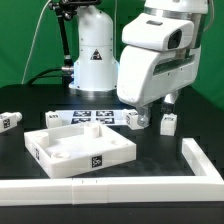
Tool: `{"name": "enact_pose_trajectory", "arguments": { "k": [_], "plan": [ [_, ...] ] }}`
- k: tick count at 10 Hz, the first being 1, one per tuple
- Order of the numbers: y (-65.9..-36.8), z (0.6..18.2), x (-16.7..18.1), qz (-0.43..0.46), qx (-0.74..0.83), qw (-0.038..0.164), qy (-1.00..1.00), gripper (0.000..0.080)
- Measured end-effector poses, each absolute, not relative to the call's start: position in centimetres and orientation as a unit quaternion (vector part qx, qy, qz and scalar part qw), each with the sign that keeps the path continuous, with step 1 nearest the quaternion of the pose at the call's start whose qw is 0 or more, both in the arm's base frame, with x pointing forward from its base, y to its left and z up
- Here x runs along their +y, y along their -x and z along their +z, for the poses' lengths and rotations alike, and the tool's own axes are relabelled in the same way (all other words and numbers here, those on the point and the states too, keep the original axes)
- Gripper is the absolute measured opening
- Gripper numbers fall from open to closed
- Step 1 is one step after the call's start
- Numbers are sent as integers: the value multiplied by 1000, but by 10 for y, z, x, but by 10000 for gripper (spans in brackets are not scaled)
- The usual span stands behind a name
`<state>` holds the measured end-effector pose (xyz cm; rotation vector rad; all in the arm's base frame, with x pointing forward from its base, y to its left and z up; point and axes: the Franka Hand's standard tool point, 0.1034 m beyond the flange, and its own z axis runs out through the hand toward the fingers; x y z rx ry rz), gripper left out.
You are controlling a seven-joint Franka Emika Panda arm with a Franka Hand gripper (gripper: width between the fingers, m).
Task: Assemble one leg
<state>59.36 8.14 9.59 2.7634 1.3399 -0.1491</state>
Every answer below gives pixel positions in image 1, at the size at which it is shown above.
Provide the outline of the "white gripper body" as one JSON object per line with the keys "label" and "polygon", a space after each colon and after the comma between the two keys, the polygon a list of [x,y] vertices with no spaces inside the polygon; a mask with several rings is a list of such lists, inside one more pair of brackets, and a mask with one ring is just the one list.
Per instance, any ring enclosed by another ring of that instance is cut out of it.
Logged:
{"label": "white gripper body", "polygon": [[176,65],[176,51],[156,52],[126,46],[120,58],[117,95],[121,102],[143,107],[194,82],[201,48],[191,49],[190,59]]}

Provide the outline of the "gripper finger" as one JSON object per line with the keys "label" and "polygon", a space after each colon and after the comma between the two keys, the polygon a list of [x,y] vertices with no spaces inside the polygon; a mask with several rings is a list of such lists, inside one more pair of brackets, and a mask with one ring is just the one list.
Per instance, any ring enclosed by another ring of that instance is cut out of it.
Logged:
{"label": "gripper finger", "polygon": [[148,127],[151,122],[151,104],[147,104],[142,107],[137,107],[137,113],[138,113],[138,124],[141,127]]}
{"label": "gripper finger", "polygon": [[173,113],[175,108],[175,103],[178,97],[179,97],[178,91],[174,91],[172,93],[167,94],[162,101],[161,112],[163,114]]}

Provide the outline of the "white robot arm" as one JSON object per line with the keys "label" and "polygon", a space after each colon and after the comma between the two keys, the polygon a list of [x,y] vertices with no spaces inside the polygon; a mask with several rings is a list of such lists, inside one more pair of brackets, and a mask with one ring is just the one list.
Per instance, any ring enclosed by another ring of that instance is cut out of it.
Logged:
{"label": "white robot arm", "polygon": [[90,5],[78,9],[79,58],[70,88],[78,95],[116,93],[135,107],[138,124],[150,122],[151,103],[194,82],[208,0],[146,0],[122,31],[126,47],[113,55],[113,22]]}

